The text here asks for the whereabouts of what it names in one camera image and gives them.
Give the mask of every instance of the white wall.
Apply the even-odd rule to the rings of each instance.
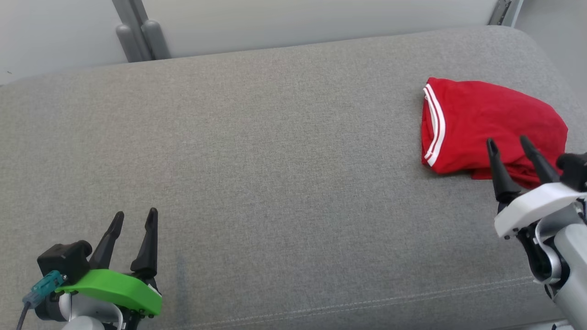
[[[496,0],[143,0],[172,57],[485,25]]]
[[[0,85],[64,68],[126,62],[111,0],[0,0]]]
[[[525,0],[515,27],[538,42],[587,110],[587,0]]]

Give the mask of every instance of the green plastic part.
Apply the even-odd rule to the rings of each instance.
[[[59,291],[77,291],[131,310],[143,309],[145,315],[159,315],[163,303],[161,296],[138,278],[111,270],[90,270],[76,284],[55,290]]]

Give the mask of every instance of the folded red garment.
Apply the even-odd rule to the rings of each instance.
[[[494,139],[511,177],[540,184],[519,142],[526,135],[551,163],[565,151],[567,127],[554,109],[533,97],[486,82],[429,78],[422,111],[422,163],[438,174],[472,170],[491,179],[485,142]]]

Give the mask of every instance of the white stitching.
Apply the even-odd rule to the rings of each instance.
[[[509,287],[516,287],[516,286],[519,286],[519,285],[533,284],[533,283],[534,282],[516,283],[516,284],[510,284],[510,285],[503,285],[501,287],[496,287],[496,288],[486,288],[486,289],[480,289],[480,290],[474,290],[474,291],[458,292],[458,293],[456,293],[454,295],[470,294],[470,293],[482,292],[482,291],[488,291],[488,290],[495,290],[495,289],[503,289],[503,288],[509,288]],[[306,317],[306,316],[316,316],[316,315],[324,315],[324,314],[331,314],[331,313],[338,313],[338,312],[356,311],[358,309],[367,309],[367,308],[377,308],[377,307],[384,307],[384,306],[392,306],[392,305],[397,305],[397,304],[406,304],[408,302],[425,301],[425,300],[431,300],[431,299],[437,299],[437,298],[444,298],[444,297],[449,297],[449,296],[451,296],[451,295],[450,294],[448,294],[448,295],[440,295],[440,296],[436,296],[436,297],[427,297],[427,298],[413,299],[413,300],[408,300],[408,301],[397,301],[397,302],[390,302],[390,303],[387,303],[387,304],[372,305],[372,306],[362,306],[362,307],[355,307],[355,308],[348,308],[348,309],[340,309],[340,310],[336,310],[336,311],[328,311],[328,312],[313,313],[313,314],[306,314],[306,315],[286,316],[286,317],[283,317],[283,318],[264,319],[264,320],[261,320],[261,321],[255,321],[255,322],[249,322],[249,323],[229,324],[229,325],[223,325],[223,326],[215,326],[215,327],[212,327],[212,328],[208,328],[208,330],[230,328],[232,326],[243,326],[243,325],[257,324],[257,323],[263,323],[263,322],[281,321],[281,320],[284,320],[284,319],[302,318],[302,317]]]
[[[280,313],[266,314],[266,315],[259,315],[259,316],[248,316],[248,317],[245,317],[245,318],[228,319],[228,320],[224,320],[224,321],[198,323],[198,324],[194,324],[194,325],[183,325],[183,326],[177,326],[177,327],[174,327],[174,328],[166,328],[165,330],[180,330],[180,329],[189,329],[189,328],[200,328],[200,327],[206,326],[206,325],[215,325],[215,324],[223,324],[223,323],[230,323],[230,322],[247,321],[247,320],[255,319],[255,318],[268,318],[268,317],[278,316],[278,315],[296,314],[296,313],[304,313],[304,312],[313,312],[313,311],[320,311],[320,310],[323,310],[323,309],[331,309],[331,308],[339,308],[339,307],[346,307],[346,306],[370,304],[370,303],[373,303],[373,302],[383,302],[383,301],[390,301],[390,300],[397,300],[397,299],[409,299],[409,298],[416,298],[416,297],[422,297],[422,296],[427,296],[427,295],[442,294],[442,293],[451,292],[451,291],[459,291],[459,290],[467,290],[467,289],[472,289],[472,288],[478,288],[478,287],[483,287],[485,285],[502,284],[502,283],[507,283],[507,282],[512,282],[512,281],[528,280],[530,278],[533,278],[533,277],[530,276],[530,277],[514,278],[513,280],[505,280],[505,281],[490,282],[490,283],[485,283],[485,284],[477,284],[477,285],[472,285],[472,286],[469,286],[469,287],[462,287],[462,288],[448,289],[448,290],[442,290],[442,291],[427,292],[427,293],[424,293],[424,294],[415,294],[415,295],[408,295],[408,296],[403,296],[403,297],[393,297],[393,298],[376,299],[376,300],[368,300],[368,301],[361,301],[361,302],[351,302],[351,303],[348,303],[348,304],[332,305],[332,306],[317,307],[317,308],[310,308],[310,309],[300,309],[300,310],[291,311],[291,312],[280,312]]]

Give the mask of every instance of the white stripe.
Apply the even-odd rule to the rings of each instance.
[[[432,155],[432,146],[434,146],[434,143],[438,139],[438,118],[436,117],[436,112],[434,111],[434,105],[432,104],[432,98],[430,97],[430,94],[428,93],[428,87],[430,87],[430,85],[426,85],[426,87],[424,87],[424,93],[426,94],[425,99],[428,101],[428,110],[430,111],[430,117],[433,119],[432,131],[434,132],[434,138],[432,139],[432,143],[430,143],[430,146],[428,147],[428,152],[426,152],[426,155],[424,156],[425,159],[428,159]]]
[[[444,141],[444,134],[446,133],[446,123],[444,122],[444,114],[442,112],[442,108],[440,107],[440,103],[436,99],[436,95],[434,94],[432,86],[426,86],[429,88],[430,96],[432,97],[432,102],[436,106],[436,112],[438,113],[438,142],[436,142],[436,145],[432,150],[432,156],[430,156],[430,158],[428,159],[428,164],[432,166],[436,162],[438,154],[440,154],[440,147],[442,147],[442,142]]]

